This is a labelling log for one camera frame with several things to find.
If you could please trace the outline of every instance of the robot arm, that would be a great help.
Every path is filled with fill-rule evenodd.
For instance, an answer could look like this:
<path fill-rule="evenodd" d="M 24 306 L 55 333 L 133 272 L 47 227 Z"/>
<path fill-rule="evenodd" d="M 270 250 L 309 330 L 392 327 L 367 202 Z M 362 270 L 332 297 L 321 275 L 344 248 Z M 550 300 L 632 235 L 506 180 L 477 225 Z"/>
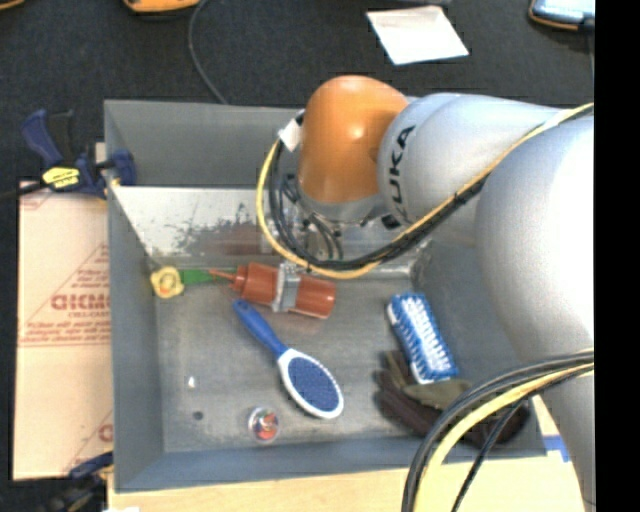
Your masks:
<path fill-rule="evenodd" d="M 392 216 L 412 226 L 489 169 L 479 193 L 429 236 L 476 247 L 494 309 L 523 362 L 593 347 L 592 111 L 564 120 L 562 109 L 452 93 L 403 106 L 397 91 L 362 77 L 322 87 L 333 96 L 346 90 L 357 115 L 336 116 L 335 98 L 321 108 L 310 100 L 297 184 L 304 209 L 337 225 Z M 368 87 L 374 94 L 362 92 Z M 368 98 L 362 108 L 352 104 L 359 94 Z M 314 133 L 323 134 L 320 144 Z M 543 399 L 572 455 L 585 509 L 595 511 L 593 377 Z"/>
<path fill-rule="evenodd" d="M 437 94 L 392 123 L 378 156 L 388 210 L 411 223 L 472 179 L 558 109 Z M 541 360 L 594 346 L 594 116 L 518 146 L 481 193 L 432 236 L 474 244 L 493 306 L 519 357 Z M 543 399 L 567 445 L 585 510 L 595 511 L 594 377 Z"/>

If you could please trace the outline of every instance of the yellow cap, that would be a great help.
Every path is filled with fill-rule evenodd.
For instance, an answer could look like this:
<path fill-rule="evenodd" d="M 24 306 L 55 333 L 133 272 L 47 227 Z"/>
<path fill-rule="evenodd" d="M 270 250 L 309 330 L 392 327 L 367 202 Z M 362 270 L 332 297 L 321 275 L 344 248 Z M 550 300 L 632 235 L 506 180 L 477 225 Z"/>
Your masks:
<path fill-rule="evenodd" d="M 184 291 L 180 273 L 175 267 L 162 267 L 151 274 L 153 291 L 161 299 L 170 299 Z"/>

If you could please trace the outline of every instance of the blue brush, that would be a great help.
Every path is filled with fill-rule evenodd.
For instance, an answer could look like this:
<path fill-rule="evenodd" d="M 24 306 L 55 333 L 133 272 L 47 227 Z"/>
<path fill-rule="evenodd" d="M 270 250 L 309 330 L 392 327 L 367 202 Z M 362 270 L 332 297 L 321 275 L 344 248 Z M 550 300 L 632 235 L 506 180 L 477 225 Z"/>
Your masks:
<path fill-rule="evenodd" d="M 394 295 L 387 306 L 387 314 L 418 383 L 427 384 L 458 375 L 453 356 L 440 335 L 424 294 Z"/>
<path fill-rule="evenodd" d="M 342 391 L 329 370 L 307 354 L 284 345 L 247 301 L 236 299 L 233 309 L 249 332 L 276 356 L 284 386 L 300 407 L 324 419 L 342 413 Z"/>

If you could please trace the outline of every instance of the blue clamp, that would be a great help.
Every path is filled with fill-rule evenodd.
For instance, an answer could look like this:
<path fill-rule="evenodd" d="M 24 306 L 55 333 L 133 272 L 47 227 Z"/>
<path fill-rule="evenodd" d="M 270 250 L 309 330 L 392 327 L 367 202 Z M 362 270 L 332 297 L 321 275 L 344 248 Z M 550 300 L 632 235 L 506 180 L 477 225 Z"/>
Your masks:
<path fill-rule="evenodd" d="M 72 468 L 71 471 L 69 471 L 68 477 L 71 480 L 80 480 L 112 465 L 113 452 L 105 452 Z"/>
<path fill-rule="evenodd" d="M 54 192 L 78 192 L 106 199 L 107 182 L 102 173 L 115 169 L 114 178 L 121 185 L 135 185 L 136 167 L 129 151 L 119 149 L 105 162 L 94 162 L 87 153 L 73 157 L 69 142 L 71 116 L 58 116 L 56 122 L 44 109 L 31 114 L 22 124 L 21 132 L 29 148 L 43 161 L 42 182 Z"/>

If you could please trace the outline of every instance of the glue bottle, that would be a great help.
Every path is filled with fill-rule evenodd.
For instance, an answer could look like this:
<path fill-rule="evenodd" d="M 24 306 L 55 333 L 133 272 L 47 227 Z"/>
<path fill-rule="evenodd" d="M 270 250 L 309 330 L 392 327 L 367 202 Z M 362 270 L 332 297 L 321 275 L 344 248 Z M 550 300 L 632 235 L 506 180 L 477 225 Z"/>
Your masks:
<path fill-rule="evenodd" d="M 278 308 L 274 301 L 278 296 L 279 272 L 276 267 L 255 262 L 238 266 L 235 274 L 209 269 L 211 275 L 229 279 L 230 288 L 240 293 L 241 298 L 276 310 Z M 298 274 L 298 277 L 295 304 L 286 310 L 327 318 L 335 305 L 335 283 L 306 274 Z"/>

